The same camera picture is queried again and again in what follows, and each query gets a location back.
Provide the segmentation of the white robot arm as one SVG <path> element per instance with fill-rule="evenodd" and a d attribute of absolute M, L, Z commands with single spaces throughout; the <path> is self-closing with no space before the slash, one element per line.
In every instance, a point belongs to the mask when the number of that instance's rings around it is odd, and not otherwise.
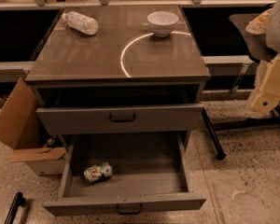
<path fill-rule="evenodd" d="M 253 110 L 268 113 L 280 104 L 280 0 L 252 20 L 245 30 L 252 35 L 265 34 L 266 47 L 277 52 L 269 62 L 260 62 L 258 85 L 249 97 Z"/>

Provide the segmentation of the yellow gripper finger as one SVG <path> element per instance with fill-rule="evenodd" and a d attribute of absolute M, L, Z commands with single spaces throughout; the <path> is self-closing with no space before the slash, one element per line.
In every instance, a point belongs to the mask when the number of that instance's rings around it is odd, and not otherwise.
<path fill-rule="evenodd" d="M 246 26 L 245 30 L 252 35 L 265 34 L 271 11 L 272 11 L 271 9 L 267 9 L 261 14 L 259 14 L 254 20 L 252 20 Z"/>
<path fill-rule="evenodd" d="M 268 113 L 280 104 L 280 53 L 271 61 L 261 61 L 255 78 L 255 89 L 250 94 L 250 107 Z"/>

